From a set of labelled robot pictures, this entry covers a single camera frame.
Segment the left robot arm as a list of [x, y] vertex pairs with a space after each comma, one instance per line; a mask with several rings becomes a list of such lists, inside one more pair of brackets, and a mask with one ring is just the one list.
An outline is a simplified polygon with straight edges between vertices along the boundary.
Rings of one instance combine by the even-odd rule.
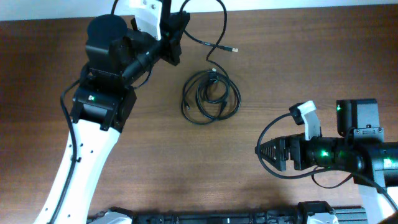
[[131, 1], [126, 22], [114, 12], [88, 25], [88, 61], [70, 89], [64, 110], [69, 134], [65, 152], [37, 223], [85, 223], [103, 166], [137, 100], [134, 82], [164, 60], [178, 65], [180, 41], [190, 21], [170, 1]]

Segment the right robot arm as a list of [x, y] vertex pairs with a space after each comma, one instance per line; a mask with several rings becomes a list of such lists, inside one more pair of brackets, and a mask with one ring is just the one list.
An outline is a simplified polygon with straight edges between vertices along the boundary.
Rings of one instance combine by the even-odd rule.
[[[297, 103], [271, 121], [254, 148], [268, 173], [280, 179], [341, 171], [358, 185], [368, 223], [397, 223], [397, 143], [384, 139], [375, 99], [336, 101], [339, 137], [324, 137], [314, 102]], [[304, 132], [263, 142], [276, 122], [292, 117]]]

